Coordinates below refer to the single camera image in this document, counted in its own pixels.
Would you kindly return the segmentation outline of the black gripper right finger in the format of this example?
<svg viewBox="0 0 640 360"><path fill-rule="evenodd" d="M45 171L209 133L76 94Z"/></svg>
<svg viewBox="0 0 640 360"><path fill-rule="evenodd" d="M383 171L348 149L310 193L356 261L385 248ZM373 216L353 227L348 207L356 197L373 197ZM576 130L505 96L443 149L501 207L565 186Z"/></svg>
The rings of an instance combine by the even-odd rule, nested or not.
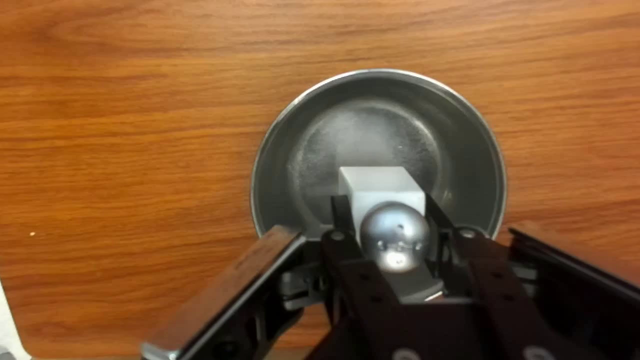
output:
<svg viewBox="0 0 640 360"><path fill-rule="evenodd" d="M498 360L601 360L601 355L556 332L531 300L509 251L482 232L456 227L432 197L427 219L436 227L428 265L453 298L469 297L481 313L475 330Z"/></svg>

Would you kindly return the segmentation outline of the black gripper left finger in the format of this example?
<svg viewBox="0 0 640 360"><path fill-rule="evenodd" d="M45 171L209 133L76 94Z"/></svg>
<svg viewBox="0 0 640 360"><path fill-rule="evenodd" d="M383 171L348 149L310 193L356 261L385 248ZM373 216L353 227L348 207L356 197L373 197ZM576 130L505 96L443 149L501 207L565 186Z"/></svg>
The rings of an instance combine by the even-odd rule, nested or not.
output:
<svg viewBox="0 0 640 360"><path fill-rule="evenodd" d="M403 308L356 238L346 197L330 201L334 228L322 234L322 271L330 283L333 328L308 360L428 360L418 336L403 325Z"/></svg>

